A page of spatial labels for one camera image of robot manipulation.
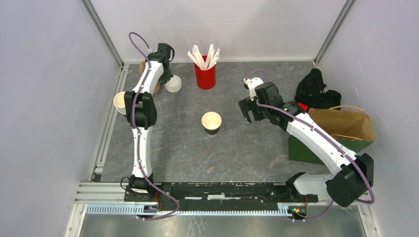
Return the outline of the stack of paper cups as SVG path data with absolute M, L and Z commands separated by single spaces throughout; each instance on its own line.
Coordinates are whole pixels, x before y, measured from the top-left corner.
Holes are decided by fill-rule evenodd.
M 125 91 L 121 91 L 116 94 L 113 98 L 113 105 L 117 111 L 126 116 L 126 105 L 125 105 Z

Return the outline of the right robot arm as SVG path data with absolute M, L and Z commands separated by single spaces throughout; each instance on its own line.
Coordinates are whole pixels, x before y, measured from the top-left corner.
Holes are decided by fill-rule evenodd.
M 325 132 L 297 102 L 285 102 L 277 86 L 260 78 L 244 79 L 249 96 L 238 102 L 248 123 L 268 119 L 311 150 L 328 168 L 328 175 L 298 175 L 286 186 L 286 197 L 299 201 L 305 195 L 329 196 L 348 207 L 358 201 L 373 204 L 374 160 L 345 147 Z

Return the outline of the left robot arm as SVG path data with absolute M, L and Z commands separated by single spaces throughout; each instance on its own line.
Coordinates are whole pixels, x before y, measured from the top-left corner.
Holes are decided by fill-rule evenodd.
M 157 121 L 157 109 L 153 92 L 158 83 L 172 77 L 169 63 L 174 49 L 167 43 L 159 43 L 156 52 L 146 57 L 144 72 L 132 91 L 124 94 L 126 119 L 132 127 L 134 138 L 134 166 L 125 190 L 125 201 L 153 201 L 151 165 L 151 132 Z

